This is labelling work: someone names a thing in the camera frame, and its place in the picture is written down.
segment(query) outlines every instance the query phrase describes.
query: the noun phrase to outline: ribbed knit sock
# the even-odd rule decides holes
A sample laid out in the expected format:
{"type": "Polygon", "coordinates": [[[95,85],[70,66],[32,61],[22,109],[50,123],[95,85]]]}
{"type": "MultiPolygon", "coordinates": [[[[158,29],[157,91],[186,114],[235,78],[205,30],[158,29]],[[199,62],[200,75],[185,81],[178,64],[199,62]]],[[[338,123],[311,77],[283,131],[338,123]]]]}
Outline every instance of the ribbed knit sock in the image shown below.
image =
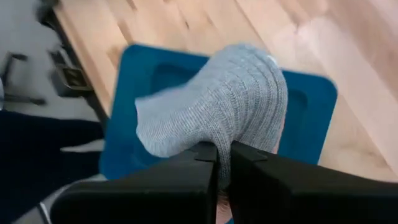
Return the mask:
{"type": "Polygon", "coordinates": [[[223,189],[230,182],[232,141],[274,151],[286,107],[286,82],[273,58],[248,44],[230,45],[185,85],[137,99],[136,131],[146,150],[159,157],[213,142],[223,189]]]}

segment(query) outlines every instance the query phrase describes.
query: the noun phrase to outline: blue mat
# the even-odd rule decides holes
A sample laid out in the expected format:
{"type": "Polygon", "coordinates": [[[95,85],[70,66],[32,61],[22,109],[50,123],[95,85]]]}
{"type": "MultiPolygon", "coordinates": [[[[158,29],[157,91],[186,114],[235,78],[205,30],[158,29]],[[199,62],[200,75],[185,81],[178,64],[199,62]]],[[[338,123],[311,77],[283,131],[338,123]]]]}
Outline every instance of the blue mat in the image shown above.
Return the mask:
{"type": "MultiPolygon", "coordinates": [[[[100,171],[119,179],[145,169],[160,159],[150,155],[136,136],[134,100],[193,77],[208,58],[132,45],[123,53],[116,96],[101,155],[100,171]]],[[[312,75],[284,71],[289,104],[279,154],[317,164],[337,99],[331,81],[312,75]]]]}

